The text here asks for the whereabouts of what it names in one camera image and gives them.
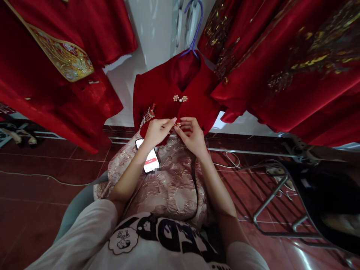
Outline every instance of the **power cord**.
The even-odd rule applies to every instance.
[[[236,160],[238,161],[237,165],[231,160],[231,158],[228,156],[228,153],[231,153],[236,158]],[[218,163],[214,163],[214,164],[217,165],[217,166],[224,167],[224,168],[239,168],[239,169],[241,169],[241,167],[239,167],[240,166],[240,159],[237,157],[237,155],[235,155],[233,152],[225,152],[225,155],[234,166],[225,166],[225,165],[221,165],[221,164],[218,164]]]
[[[238,164],[235,164],[235,163],[231,160],[231,158],[228,156],[228,153],[231,153],[233,156],[235,156],[236,160],[238,161]],[[228,158],[228,160],[229,160],[234,166],[225,166],[225,165],[221,165],[221,164],[218,164],[218,163],[214,163],[214,164],[217,165],[217,166],[224,167],[224,168],[239,168],[239,169],[241,169],[241,167],[240,167],[240,159],[237,157],[237,155],[235,155],[233,152],[225,152],[225,155],[226,155],[226,157]],[[274,179],[275,179],[276,183],[279,182],[279,180],[276,178],[276,176],[274,177]],[[277,197],[280,198],[281,195],[284,194],[286,197],[288,197],[289,200],[292,201],[292,199],[290,198],[290,196],[296,196],[297,193],[296,193],[292,188],[290,188],[287,184],[284,184],[284,186],[285,186],[286,188],[288,188],[290,191],[287,190],[287,191],[283,192],[282,190],[279,190],[279,193],[276,194],[275,196],[277,196]]]
[[[67,186],[87,186],[89,184],[69,184],[69,183],[64,183],[61,182],[59,180],[57,180],[55,177],[52,177],[51,175],[46,175],[46,174],[21,174],[18,172],[4,172],[4,171],[0,171],[0,173],[5,173],[5,174],[18,174],[18,175],[23,175],[23,176],[46,176],[48,179],[49,177],[54,179],[56,182],[58,182],[59,184],[63,184],[63,185],[67,185]]]

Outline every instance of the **black chair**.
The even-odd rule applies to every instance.
[[[253,222],[256,228],[266,236],[300,238],[309,246],[343,251],[349,255],[346,262],[353,268],[351,257],[360,255],[360,238],[331,229],[324,224],[321,215],[360,214],[360,187],[343,172],[302,163],[266,160],[241,169],[261,167],[279,168],[285,173],[281,174],[282,179],[254,213]],[[257,223],[257,217],[289,179],[297,191],[305,213],[292,223],[292,232],[264,232]],[[317,233],[297,232],[297,226],[306,219],[309,219]],[[304,239],[323,239],[327,243],[313,243]]]

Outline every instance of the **blue hanger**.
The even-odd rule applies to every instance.
[[[194,0],[191,0],[191,1],[187,4],[184,13],[187,12],[189,6],[191,5],[191,3],[192,3],[193,1],[194,1]],[[200,29],[201,22],[202,22],[202,20],[203,20],[204,7],[203,7],[203,3],[201,2],[201,0],[198,0],[198,2],[199,2],[200,7],[201,7],[201,17],[200,17],[200,21],[199,21],[199,24],[198,24],[198,28],[196,29],[194,39],[192,40],[189,49],[188,49],[186,52],[184,52],[182,55],[180,55],[180,57],[181,57],[181,56],[184,56],[185,54],[188,54],[190,51],[192,51],[192,52],[194,53],[194,55],[196,56],[196,58],[197,58],[198,60],[200,60],[199,56],[198,56],[198,55],[196,54],[196,52],[195,52],[195,41],[196,41],[196,37],[197,37],[198,32],[199,32],[199,29]]]

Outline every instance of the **smartphone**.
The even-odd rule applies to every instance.
[[[140,145],[143,143],[144,139],[138,139],[135,141],[136,148],[139,149]],[[149,173],[155,169],[159,168],[159,160],[156,156],[155,149],[153,148],[149,155],[147,156],[147,159],[145,161],[144,165],[144,171],[145,173]]]

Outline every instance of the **graphic print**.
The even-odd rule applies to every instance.
[[[138,243],[138,235],[133,228],[118,230],[110,238],[109,248],[114,254],[130,252]]]

